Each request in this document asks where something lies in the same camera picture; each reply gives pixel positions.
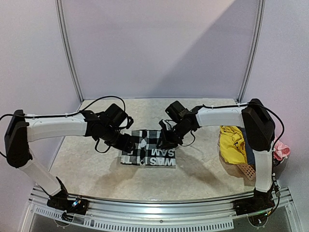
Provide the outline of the black white checkered shirt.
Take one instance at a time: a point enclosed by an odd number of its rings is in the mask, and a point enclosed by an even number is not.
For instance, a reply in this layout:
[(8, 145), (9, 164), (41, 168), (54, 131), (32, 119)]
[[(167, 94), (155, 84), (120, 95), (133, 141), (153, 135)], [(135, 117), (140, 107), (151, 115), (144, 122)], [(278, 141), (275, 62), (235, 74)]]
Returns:
[(130, 152), (122, 152), (120, 163), (122, 165), (175, 167), (175, 149), (159, 149), (161, 131), (159, 130), (133, 130), (131, 136), (135, 148)]

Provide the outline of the pink garment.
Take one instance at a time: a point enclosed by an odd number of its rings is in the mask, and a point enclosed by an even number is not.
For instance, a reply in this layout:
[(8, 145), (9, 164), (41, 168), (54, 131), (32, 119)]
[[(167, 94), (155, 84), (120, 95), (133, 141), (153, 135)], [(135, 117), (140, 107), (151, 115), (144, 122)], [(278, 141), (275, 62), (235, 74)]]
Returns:
[(291, 154), (291, 149), (286, 144), (278, 140), (274, 147), (274, 157), (277, 161), (283, 161)]

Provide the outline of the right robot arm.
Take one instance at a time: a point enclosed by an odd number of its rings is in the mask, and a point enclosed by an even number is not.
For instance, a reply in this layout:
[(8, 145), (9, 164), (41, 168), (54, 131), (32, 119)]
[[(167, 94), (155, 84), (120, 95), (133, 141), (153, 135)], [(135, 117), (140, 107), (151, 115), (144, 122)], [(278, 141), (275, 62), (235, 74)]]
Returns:
[(272, 187), (273, 146), (275, 143), (275, 123), (269, 111), (258, 99), (248, 103), (227, 106), (198, 105), (188, 110), (179, 101), (171, 103), (166, 113), (175, 123), (170, 127), (161, 120), (161, 133), (157, 148), (171, 149), (183, 144), (184, 136), (207, 126), (236, 126), (244, 128), (247, 141), (253, 150), (255, 159), (258, 191), (250, 199), (254, 211), (261, 210), (268, 203), (268, 192)]

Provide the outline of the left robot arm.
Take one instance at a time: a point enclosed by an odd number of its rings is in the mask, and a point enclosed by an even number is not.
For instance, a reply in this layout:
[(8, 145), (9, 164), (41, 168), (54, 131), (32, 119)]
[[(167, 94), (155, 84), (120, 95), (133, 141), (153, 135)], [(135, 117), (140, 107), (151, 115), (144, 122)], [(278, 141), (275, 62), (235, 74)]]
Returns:
[(35, 159), (29, 147), (30, 142), (82, 136), (92, 137), (97, 143), (103, 140), (108, 147), (127, 153), (135, 148), (132, 136), (120, 132), (123, 129), (121, 124), (126, 120), (126, 127), (129, 128), (133, 119), (114, 103), (99, 113), (81, 110), (63, 115), (26, 115), (23, 110), (17, 110), (10, 116), (11, 121), (4, 136), (3, 156), (10, 166), (23, 171), (38, 184), (62, 210), (69, 209), (72, 200), (61, 181)]

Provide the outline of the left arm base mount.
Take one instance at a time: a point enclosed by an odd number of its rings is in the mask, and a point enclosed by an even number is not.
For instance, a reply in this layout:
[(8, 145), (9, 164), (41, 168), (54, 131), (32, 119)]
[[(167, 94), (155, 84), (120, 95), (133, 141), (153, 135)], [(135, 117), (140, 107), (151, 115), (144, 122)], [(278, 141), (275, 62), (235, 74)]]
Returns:
[(66, 211), (66, 213), (74, 213), (86, 215), (89, 201), (77, 196), (74, 200), (69, 200), (69, 194), (65, 187), (61, 187), (61, 191), (54, 196), (49, 196), (47, 206)]

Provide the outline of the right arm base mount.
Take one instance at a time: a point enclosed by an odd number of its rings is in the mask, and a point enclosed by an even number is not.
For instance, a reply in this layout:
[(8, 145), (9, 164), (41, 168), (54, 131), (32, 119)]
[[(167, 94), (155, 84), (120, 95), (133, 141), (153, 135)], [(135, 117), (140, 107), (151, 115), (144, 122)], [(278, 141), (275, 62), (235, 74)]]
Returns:
[(236, 214), (244, 215), (255, 212), (265, 212), (265, 217), (270, 216), (279, 206), (280, 203), (280, 191), (279, 187), (275, 186), (274, 191), (276, 197), (278, 197), (278, 202), (275, 204), (272, 195), (273, 187), (267, 192), (261, 192), (254, 188), (253, 196), (249, 198), (244, 198), (240, 200), (234, 200), (232, 202), (233, 209), (236, 211)]

